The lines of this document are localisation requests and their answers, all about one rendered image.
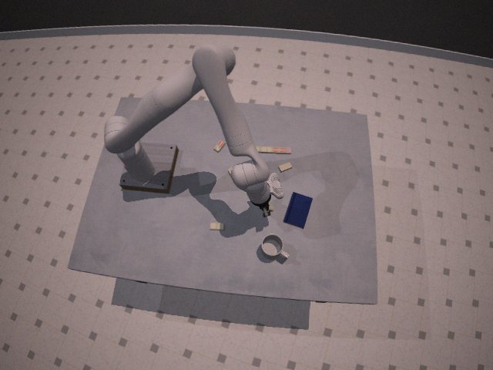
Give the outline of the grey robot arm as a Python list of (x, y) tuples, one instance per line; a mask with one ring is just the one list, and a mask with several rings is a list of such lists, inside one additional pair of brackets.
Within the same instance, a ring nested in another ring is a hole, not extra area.
[(145, 94), (130, 120), (113, 116), (106, 121), (106, 149), (117, 154), (128, 173), (137, 181), (152, 179), (155, 167), (139, 140), (204, 89), (220, 122), (230, 154), (252, 159), (233, 167), (231, 177), (234, 184), (245, 191), (255, 204), (266, 202), (271, 194), (282, 199), (280, 180), (276, 173), (270, 175), (267, 164), (254, 145), (247, 121), (230, 91), (227, 76), (233, 71), (235, 63), (236, 56), (226, 45), (199, 47), (193, 54), (192, 65)]

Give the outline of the grey cup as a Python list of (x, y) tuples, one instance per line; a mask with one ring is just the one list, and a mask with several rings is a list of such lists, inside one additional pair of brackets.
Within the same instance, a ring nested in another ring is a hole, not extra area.
[[(282, 248), (282, 251), (280, 251), (280, 247)], [(276, 259), (279, 256), (284, 260), (287, 260), (289, 257), (289, 254), (283, 251), (283, 240), (276, 234), (268, 234), (265, 236), (264, 239), (262, 239), (260, 250), (261, 254), (266, 259), (270, 260)], [(266, 253), (264, 253), (264, 251), (266, 251)]]

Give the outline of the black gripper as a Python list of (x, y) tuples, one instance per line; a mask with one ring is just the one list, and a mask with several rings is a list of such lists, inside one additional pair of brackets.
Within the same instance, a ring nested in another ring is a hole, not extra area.
[(263, 211), (263, 217), (270, 216), (270, 211), (269, 211), (269, 201), (270, 201), (270, 198), (271, 198), (271, 195), (270, 195), (269, 199), (266, 202), (264, 202), (264, 203), (253, 203), (251, 201), (252, 204), (254, 204), (255, 206), (258, 206), (258, 207), (260, 207), (260, 209), (262, 209), (262, 211)]

